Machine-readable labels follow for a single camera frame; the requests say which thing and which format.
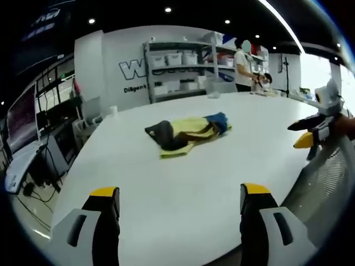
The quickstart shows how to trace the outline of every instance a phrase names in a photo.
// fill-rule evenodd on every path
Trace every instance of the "white round table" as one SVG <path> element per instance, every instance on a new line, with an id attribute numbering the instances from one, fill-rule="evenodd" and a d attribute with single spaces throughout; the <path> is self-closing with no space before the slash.
<path id="1" fill-rule="evenodd" d="M 183 157 L 159 159 L 144 128 L 162 120 L 224 112 L 225 136 Z M 52 227 L 100 187 L 120 188 L 119 261 L 123 266 L 203 265 L 241 244 L 240 184 L 258 183 L 280 204 L 306 163 L 287 127 L 317 112 L 281 97 L 249 93 L 197 96 L 107 117 L 70 169 Z"/>

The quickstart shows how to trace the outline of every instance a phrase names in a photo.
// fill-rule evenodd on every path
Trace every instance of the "monitor screen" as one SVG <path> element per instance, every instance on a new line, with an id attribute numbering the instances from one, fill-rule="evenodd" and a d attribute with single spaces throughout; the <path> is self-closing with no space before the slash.
<path id="1" fill-rule="evenodd" d="M 7 112 L 8 144 L 12 154 L 38 139 L 34 91 L 35 85 L 25 91 Z"/>

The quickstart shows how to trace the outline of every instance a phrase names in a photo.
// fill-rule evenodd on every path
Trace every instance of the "ceiling light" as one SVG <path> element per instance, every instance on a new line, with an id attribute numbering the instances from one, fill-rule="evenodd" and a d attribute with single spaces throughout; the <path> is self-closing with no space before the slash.
<path id="1" fill-rule="evenodd" d="M 279 12 L 274 9 L 274 7 L 272 5 L 270 5 L 268 3 L 268 1 L 266 0 L 259 0 L 260 3 L 262 3 L 277 19 L 278 21 L 280 21 L 280 23 L 286 28 L 286 30 L 288 31 L 288 33 L 291 35 L 292 39 L 295 41 L 295 43 L 297 44 L 299 50 L 301 51 L 301 53 L 306 53 L 304 48 L 302 47 L 301 42 L 298 40 L 297 36 L 295 35 L 295 33 L 293 32 L 293 30 L 291 29 L 291 27 L 287 24 L 287 22 L 285 21 L 285 19 L 279 14 Z"/>

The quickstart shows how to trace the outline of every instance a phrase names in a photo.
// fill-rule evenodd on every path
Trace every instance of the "yellow cloth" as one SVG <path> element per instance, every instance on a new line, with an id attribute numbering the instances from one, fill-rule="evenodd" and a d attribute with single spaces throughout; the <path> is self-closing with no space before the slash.
<path id="1" fill-rule="evenodd" d="M 189 136 L 205 137 L 208 139 L 208 141 L 214 139 L 214 138 L 210 139 L 210 137 L 217 137 L 217 135 L 214 133 L 213 128 L 210 128 L 208 131 L 204 133 L 196 133 L 206 128 L 209 124 L 207 119 L 203 117 L 189 117 L 187 119 L 174 120 L 170 124 L 173 127 L 174 137 L 178 135 L 180 132 L 184 132 Z M 166 151 L 162 149 L 160 151 L 160 157 L 169 158 L 169 157 L 186 155 L 199 142 L 203 142 L 203 141 L 189 141 L 189 143 L 185 147 L 175 151 Z"/>

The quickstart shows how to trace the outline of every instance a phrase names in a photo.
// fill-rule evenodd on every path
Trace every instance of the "blue cloth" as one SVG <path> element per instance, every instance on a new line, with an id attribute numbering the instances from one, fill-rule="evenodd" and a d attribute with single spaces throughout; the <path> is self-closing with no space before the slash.
<path id="1" fill-rule="evenodd" d="M 218 127 L 220 135 L 228 130 L 228 118 L 222 112 L 215 115 L 205 116 L 205 119 L 207 119 L 208 122 L 213 122 Z"/>

